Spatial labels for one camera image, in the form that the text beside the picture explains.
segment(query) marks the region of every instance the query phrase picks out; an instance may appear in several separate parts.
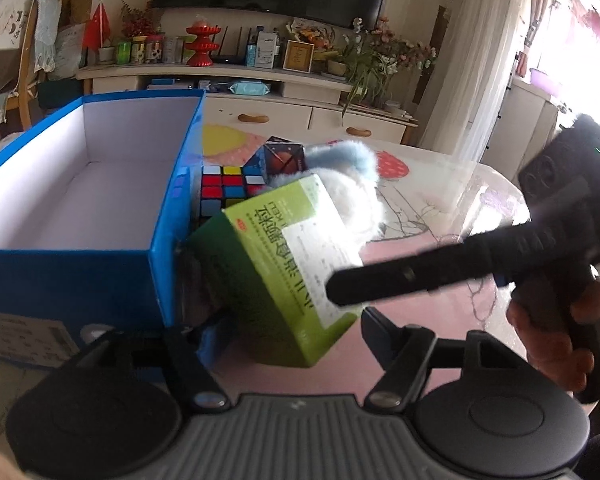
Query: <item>sheer white curtain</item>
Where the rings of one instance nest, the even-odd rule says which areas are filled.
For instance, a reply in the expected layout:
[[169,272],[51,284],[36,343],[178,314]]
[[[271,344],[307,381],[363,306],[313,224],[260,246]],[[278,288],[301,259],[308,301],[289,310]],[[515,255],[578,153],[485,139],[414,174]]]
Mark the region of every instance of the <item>sheer white curtain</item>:
[[440,58],[416,115],[421,121],[429,117],[421,148],[480,161],[520,47],[516,40],[525,27],[520,15],[529,1],[450,0]]

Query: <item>yellow square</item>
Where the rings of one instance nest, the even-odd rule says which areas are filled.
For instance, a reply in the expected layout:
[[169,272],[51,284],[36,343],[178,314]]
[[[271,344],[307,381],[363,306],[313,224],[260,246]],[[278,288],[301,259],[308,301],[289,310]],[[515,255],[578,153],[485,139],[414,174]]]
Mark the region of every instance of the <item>yellow square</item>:
[[243,198],[227,198],[224,202],[227,207],[231,207],[232,205],[239,204],[240,202],[244,202]]

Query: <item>black round cover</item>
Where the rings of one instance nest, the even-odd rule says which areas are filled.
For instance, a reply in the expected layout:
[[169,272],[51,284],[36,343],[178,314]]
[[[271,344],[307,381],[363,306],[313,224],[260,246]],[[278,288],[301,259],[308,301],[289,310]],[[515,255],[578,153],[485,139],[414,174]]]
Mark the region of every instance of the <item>black round cover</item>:
[[531,478],[573,463],[589,420],[549,380],[489,370],[444,384],[416,404],[414,424],[448,464],[485,476]]
[[6,434],[25,471],[101,480],[154,460],[181,421],[176,402],[150,383],[114,369],[66,368],[15,403]]

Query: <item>black handle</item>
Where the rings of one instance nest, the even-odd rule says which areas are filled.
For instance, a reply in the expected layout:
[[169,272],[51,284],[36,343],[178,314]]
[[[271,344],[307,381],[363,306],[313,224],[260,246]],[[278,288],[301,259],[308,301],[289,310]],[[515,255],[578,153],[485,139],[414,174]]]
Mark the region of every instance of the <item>black handle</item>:
[[595,366],[587,376],[586,388],[574,396],[588,404],[600,400],[600,320],[580,325],[571,317],[570,306],[594,281],[584,261],[559,262],[516,282],[511,297],[528,312],[532,323],[549,332],[567,332],[573,348],[588,348]]

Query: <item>picture frame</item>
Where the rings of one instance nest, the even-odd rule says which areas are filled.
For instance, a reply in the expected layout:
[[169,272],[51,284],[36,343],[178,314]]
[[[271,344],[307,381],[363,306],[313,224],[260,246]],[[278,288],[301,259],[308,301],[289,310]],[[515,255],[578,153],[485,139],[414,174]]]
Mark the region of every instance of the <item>picture frame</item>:
[[282,64],[284,70],[293,72],[311,72],[311,63],[314,60],[313,43],[289,40],[286,42],[285,61]]

